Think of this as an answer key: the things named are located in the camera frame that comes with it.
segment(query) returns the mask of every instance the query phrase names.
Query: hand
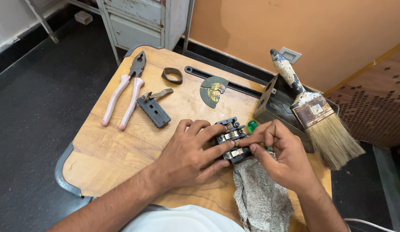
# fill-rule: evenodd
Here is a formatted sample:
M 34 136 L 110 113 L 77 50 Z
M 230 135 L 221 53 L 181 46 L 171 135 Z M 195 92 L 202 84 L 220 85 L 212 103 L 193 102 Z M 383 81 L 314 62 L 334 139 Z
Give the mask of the hand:
M 230 165 L 228 160 L 214 160 L 232 149 L 233 141 L 205 151 L 202 149 L 212 137 L 226 131 L 224 125 L 210 125 L 206 120 L 181 120 L 160 157 L 148 166 L 152 171 L 151 178 L 156 178 L 165 191 L 204 183 L 220 169 Z
M 272 147 L 277 160 L 258 143 Z M 267 174 L 281 186 L 298 195 L 309 194 L 321 187 L 300 138 L 293 135 L 279 120 L 258 126 L 252 135 L 239 141 L 239 146 L 247 145 Z

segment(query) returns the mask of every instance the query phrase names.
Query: table top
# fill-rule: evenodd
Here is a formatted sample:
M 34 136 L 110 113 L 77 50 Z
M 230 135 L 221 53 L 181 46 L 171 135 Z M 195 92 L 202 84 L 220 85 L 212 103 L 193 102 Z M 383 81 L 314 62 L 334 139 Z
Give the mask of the table top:
M 164 128 L 158 129 L 142 109 L 136 107 L 126 129 L 118 129 L 130 104 L 133 80 L 119 97 L 108 126 L 101 126 L 108 101 L 120 83 L 120 75 L 129 73 L 134 57 L 142 50 L 146 52 L 147 63 L 141 76 L 146 84 L 141 87 L 140 96 L 149 91 L 156 93 L 172 88 L 174 93 L 157 100 L 172 120 Z M 131 56 L 121 63 L 75 136 L 74 149 L 63 165 L 64 179 L 80 188 L 83 196 L 99 197 L 154 162 L 181 119 L 205 119 L 211 124 L 234 116 L 241 124 L 253 120 L 257 98 L 226 89 L 217 107 L 212 109 L 203 103 L 200 97 L 199 89 L 203 79 L 184 72 L 185 66 L 193 66 L 259 92 L 264 90 L 263 85 L 172 51 L 150 46 L 137 47 Z M 183 84 L 176 85 L 163 79 L 161 74 L 165 67 L 181 70 Z M 322 165 L 316 154 L 308 154 L 308 157 L 317 177 L 331 194 L 330 171 Z M 241 225 L 233 198 L 234 191 L 233 166 L 229 166 L 218 172 L 206 184 L 173 189 L 152 203 L 167 207 L 195 204 L 223 214 Z M 290 217 L 289 231 L 306 231 L 297 196 L 292 191 L 288 193 L 295 210 Z

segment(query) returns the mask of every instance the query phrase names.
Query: orange wall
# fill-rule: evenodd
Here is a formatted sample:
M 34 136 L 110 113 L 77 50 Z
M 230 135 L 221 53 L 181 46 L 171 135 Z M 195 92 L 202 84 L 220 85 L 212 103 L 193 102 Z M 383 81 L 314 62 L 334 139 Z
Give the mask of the orange wall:
M 287 47 L 325 92 L 400 43 L 400 0 L 196 0 L 190 38 L 273 73 Z

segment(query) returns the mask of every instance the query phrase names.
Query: white shirt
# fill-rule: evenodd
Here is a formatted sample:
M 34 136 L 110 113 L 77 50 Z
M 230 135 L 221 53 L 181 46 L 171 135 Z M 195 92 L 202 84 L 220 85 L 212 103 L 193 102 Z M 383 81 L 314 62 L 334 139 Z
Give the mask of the white shirt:
M 122 232 L 244 232 L 228 217 L 212 210 L 186 205 L 167 208 L 150 205 L 132 219 Z

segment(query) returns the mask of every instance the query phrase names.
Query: paint brush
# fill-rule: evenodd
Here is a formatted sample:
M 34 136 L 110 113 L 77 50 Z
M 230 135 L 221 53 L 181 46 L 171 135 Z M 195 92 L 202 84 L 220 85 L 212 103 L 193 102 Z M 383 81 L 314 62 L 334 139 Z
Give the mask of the paint brush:
M 319 92 L 306 92 L 289 61 L 277 50 L 270 50 L 270 55 L 276 70 L 296 93 L 290 110 L 305 129 L 323 164 L 339 170 L 349 160 L 365 153 L 326 98 Z

